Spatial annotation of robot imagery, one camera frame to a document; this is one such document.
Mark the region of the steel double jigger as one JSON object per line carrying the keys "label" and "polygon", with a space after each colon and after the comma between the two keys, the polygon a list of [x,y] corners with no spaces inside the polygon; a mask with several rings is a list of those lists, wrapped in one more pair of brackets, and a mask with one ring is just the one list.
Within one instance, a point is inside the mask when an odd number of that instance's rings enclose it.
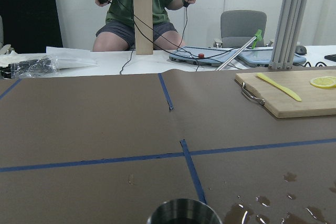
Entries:
{"label": "steel double jigger", "polygon": [[223,223],[207,204],[187,198],[165,201],[148,217],[147,223]]}

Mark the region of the person in green shirt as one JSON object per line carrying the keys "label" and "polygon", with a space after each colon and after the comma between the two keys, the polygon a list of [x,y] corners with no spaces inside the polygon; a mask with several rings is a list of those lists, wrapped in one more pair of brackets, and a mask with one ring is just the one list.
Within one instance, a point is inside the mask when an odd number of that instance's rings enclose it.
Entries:
{"label": "person in green shirt", "polygon": [[95,3],[100,6],[109,5],[106,24],[96,33],[93,44],[95,52],[125,51],[136,46],[135,31],[142,24],[151,26],[151,37],[146,41],[152,43],[154,49],[175,50],[184,47],[185,42],[170,22],[167,11],[179,10],[185,3],[194,4],[196,0],[108,0]]}

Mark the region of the grey office chair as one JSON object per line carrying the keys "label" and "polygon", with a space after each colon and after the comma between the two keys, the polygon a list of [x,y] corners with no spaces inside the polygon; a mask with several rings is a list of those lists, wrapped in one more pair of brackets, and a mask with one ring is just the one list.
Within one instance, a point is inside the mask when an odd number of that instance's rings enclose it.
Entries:
{"label": "grey office chair", "polygon": [[261,41],[256,47],[265,47],[264,34],[266,30],[267,15],[256,10],[227,10],[221,14],[220,38],[215,38],[213,47],[234,48],[241,47],[258,30],[261,30]]}

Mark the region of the blue teach pendant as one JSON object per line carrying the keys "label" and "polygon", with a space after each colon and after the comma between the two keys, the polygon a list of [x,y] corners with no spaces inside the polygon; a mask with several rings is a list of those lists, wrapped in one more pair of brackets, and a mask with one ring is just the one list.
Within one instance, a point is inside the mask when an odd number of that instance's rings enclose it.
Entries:
{"label": "blue teach pendant", "polygon": [[169,59],[195,66],[219,67],[227,61],[237,49],[204,48],[185,46],[169,53]]}
{"label": "blue teach pendant", "polygon": [[272,56],[272,47],[245,49],[237,59],[249,67],[268,67]]}

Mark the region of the plastic bag with parts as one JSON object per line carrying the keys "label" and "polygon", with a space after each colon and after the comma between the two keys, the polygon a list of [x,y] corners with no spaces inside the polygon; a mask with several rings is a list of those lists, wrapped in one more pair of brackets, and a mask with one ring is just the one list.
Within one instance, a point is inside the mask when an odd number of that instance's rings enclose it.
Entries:
{"label": "plastic bag with parts", "polygon": [[1,56],[1,79],[38,78],[57,72],[55,56]]}

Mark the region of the black computer mouse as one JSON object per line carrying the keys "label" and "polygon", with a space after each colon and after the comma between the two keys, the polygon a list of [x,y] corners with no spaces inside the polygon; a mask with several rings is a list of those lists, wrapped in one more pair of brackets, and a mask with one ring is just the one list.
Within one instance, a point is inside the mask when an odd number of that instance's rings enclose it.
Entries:
{"label": "black computer mouse", "polygon": [[297,45],[295,48],[295,53],[303,56],[307,54],[307,49],[305,46]]}

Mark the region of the yellow plastic knife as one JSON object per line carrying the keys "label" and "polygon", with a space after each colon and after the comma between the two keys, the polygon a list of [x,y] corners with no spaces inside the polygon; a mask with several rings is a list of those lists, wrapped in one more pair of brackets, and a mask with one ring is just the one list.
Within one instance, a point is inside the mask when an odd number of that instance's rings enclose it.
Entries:
{"label": "yellow plastic knife", "polygon": [[277,82],[275,82],[273,79],[269,78],[268,76],[266,76],[265,74],[258,72],[256,73],[256,76],[261,79],[264,80],[266,82],[268,82],[269,84],[271,84],[272,86],[278,88],[279,90],[281,90],[282,92],[286,93],[287,95],[289,95],[290,97],[292,97],[294,100],[301,102],[302,98],[299,97],[298,94],[296,94],[294,91],[292,91],[289,88],[286,88],[280,84],[278,84]]}

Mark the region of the black keyboard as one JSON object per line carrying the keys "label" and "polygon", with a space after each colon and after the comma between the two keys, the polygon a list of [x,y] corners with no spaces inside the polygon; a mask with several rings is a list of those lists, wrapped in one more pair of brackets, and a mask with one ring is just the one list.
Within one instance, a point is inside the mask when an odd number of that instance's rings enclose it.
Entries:
{"label": "black keyboard", "polygon": [[324,56],[324,59],[336,62],[336,54],[326,55]]}

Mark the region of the lemon slice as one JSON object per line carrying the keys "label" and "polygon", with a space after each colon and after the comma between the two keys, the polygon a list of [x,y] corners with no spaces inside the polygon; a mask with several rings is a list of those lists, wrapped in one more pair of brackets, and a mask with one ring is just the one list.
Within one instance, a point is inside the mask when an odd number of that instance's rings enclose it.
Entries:
{"label": "lemon slice", "polygon": [[316,77],[310,80],[310,84],[316,88],[322,88],[322,89],[335,88],[335,77],[334,76]]}

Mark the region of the wooden post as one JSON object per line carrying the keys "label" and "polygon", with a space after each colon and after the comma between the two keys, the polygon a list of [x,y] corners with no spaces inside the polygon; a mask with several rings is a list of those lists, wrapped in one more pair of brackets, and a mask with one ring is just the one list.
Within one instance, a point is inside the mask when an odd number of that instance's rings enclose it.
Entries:
{"label": "wooden post", "polygon": [[133,0],[135,48],[137,55],[153,54],[152,0]]}

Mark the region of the aluminium frame post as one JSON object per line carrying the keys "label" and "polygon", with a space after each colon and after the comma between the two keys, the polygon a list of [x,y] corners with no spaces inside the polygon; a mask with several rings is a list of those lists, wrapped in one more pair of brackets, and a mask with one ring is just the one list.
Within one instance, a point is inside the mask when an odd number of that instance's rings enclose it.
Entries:
{"label": "aluminium frame post", "polygon": [[307,0],[282,0],[270,69],[291,69]]}

